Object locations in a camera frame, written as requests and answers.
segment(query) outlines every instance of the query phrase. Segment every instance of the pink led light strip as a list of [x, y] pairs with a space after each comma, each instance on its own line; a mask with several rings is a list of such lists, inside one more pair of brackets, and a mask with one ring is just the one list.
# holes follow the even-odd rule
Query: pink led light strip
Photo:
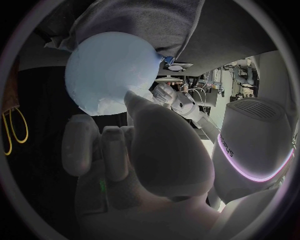
[[253, 176], [249, 176], [247, 175], [246, 173], [244, 173], [242, 170], [240, 170], [236, 165], [235, 163], [233, 162], [233, 160], [228, 156], [227, 154], [227, 151], [224, 149], [224, 146], [221, 142], [221, 136], [220, 134], [217, 136], [217, 142], [223, 152], [223, 154], [225, 155], [225, 157], [227, 158], [227, 160], [230, 162], [230, 164], [235, 168], [235, 170], [237, 170], [241, 175], [243, 175], [245, 178], [247, 179], [250, 179], [252, 181], [255, 181], [255, 182], [265, 182], [265, 181], [268, 181], [270, 180], [271, 178], [273, 178], [281, 169], [283, 169], [283, 167], [288, 163], [288, 161], [292, 158], [293, 156], [293, 152], [294, 152], [294, 149], [292, 148], [290, 150], [290, 153], [288, 154], [287, 158], [285, 159], [285, 161], [283, 162], [283, 164], [270, 176], [268, 177], [265, 177], [265, 178], [257, 178], [257, 177], [253, 177]]

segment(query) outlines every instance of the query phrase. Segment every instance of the gray cloth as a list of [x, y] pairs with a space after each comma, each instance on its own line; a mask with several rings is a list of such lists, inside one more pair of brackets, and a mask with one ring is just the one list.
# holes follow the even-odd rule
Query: gray cloth
[[239, 68], [237, 66], [234, 68], [234, 76], [235, 76], [235, 80], [240, 82], [240, 84], [250, 84], [252, 86], [254, 85], [253, 73], [252, 73], [251, 66], [248, 66], [248, 68], [247, 68], [247, 79], [244, 78], [243, 76], [240, 76]]
[[195, 30], [204, 0], [96, 0], [72, 25], [69, 37], [52, 37], [46, 47], [72, 52], [104, 32], [133, 34], [164, 56], [177, 57]]

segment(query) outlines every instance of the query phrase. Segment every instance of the yellow cable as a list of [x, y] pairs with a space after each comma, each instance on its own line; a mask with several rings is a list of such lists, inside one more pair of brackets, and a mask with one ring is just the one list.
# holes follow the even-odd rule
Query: yellow cable
[[10, 133], [9, 133], [8, 123], [6, 122], [5, 115], [3, 113], [2, 113], [2, 119], [3, 119], [4, 125], [5, 125], [5, 129], [6, 129], [6, 133], [7, 133], [7, 138], [8, 138], [8, 142], [9, 142], [9, 150], [8, 150], [8, 152], [4, 152], [4, 154], [6, 156], [8, 156], [8, 155], [10, 155], [12, 153], [13, 144], [12, 144], [12, 139], [11, 139], [11, 136], [10, 136]]
[[25, 120], [25, 117], [24, 117], [23, 114], [21, 113], [21, 111], [20, 111], [18, 108], [15, 108], [15, 109], [19, 112], [19, 114], [21, 115], [21, 117], [22, 117], [22, 119], [23, 119], [23, 121], [24, 121], [25, 128], [26, 128], [26, 137], [25, 137], [23, 140], [19, 140], [19, 139], [17, 138], [17, 135], [16, 135], [15, 130], [14, 130], [14, 127], [13, 127], [12, 111], [11, 111], [11, 110], [9, 110], [10, 127], [11, 127], [12, 134], [13, 134], [14, 138], [16, 139], [16, 141], [17, 141], [18, 143], [20, 143], [20, 144], [23, 144], [23, 143], [25, 143], [25, 142], [27, 141], [27, 139], [28, 139], [28, 127], [27, 127], [27, 122], [26, 122], [26, 120]]

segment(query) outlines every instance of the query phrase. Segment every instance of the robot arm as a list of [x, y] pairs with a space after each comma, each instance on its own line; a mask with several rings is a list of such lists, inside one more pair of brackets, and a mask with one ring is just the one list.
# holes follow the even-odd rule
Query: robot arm
[[174, 91], [172, 87], [165, 83], [158, 84], [152, 93], [162, 106], [172, 109], [185, 119], [191, 119], [198, 128], [196, 132], [203, 131], [215, 143], [220, 130], [209, 121], [204, 112], [200, 111], [199, 106], [190, 94]]

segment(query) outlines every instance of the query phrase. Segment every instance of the balloon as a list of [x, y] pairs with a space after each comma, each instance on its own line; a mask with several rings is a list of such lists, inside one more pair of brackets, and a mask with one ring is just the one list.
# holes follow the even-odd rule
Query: balloon
[[128, 90], [149, 93], [162, 56], [145, 40], [123, 32], [104, 32], [79, 44], [65, 69], [66, 90], [90, 116], [126, 112]]

